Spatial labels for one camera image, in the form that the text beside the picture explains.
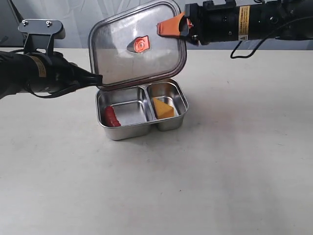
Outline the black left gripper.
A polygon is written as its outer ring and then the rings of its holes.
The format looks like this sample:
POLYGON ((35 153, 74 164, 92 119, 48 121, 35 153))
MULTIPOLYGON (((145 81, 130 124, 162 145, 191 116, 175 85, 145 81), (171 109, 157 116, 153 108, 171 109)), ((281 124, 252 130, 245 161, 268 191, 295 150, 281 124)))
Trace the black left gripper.
POLYGON ((52 82, 49 95, 65 95, 81 88, 101 86, 103 76, 89 72, 73 62, 69 62, 62 53, 53 52, 49 57, 51 64, 48 66, 52 82))

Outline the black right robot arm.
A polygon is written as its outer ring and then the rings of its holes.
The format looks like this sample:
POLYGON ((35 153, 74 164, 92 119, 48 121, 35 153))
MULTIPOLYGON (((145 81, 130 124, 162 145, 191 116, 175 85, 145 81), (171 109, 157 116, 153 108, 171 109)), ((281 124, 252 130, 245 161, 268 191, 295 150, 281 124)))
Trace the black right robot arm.
POLYGON ((311 0, 272 0, 252 5, 204 1, 189 3, 182 13, 157 24, 161 37, 184 40, 193 45, 261 40, 303 41, 313 38, 311 0))

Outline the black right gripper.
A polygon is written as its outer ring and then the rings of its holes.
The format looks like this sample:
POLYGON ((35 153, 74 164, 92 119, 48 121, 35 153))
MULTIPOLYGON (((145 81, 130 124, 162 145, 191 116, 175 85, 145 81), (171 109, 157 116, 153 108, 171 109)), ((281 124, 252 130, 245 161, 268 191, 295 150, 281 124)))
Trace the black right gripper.
POLYGON ((161 37, 181 38, 193 45, 231 42, 239 39, 239 7, 235 1, 202 5, 188 3, 184 12, 159 22, 157 34, 161 37))

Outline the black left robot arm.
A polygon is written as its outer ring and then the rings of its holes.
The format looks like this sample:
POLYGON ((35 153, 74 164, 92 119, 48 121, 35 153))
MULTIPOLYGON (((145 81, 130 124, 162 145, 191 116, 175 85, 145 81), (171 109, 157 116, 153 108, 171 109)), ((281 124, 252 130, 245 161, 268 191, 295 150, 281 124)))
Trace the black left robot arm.
POLYGON ((101 86, 102 75, 69 62, 60 52, 21 54, 0 52, 0 97, 30 93, 38 98, 57 98, 78 89, 101 86))

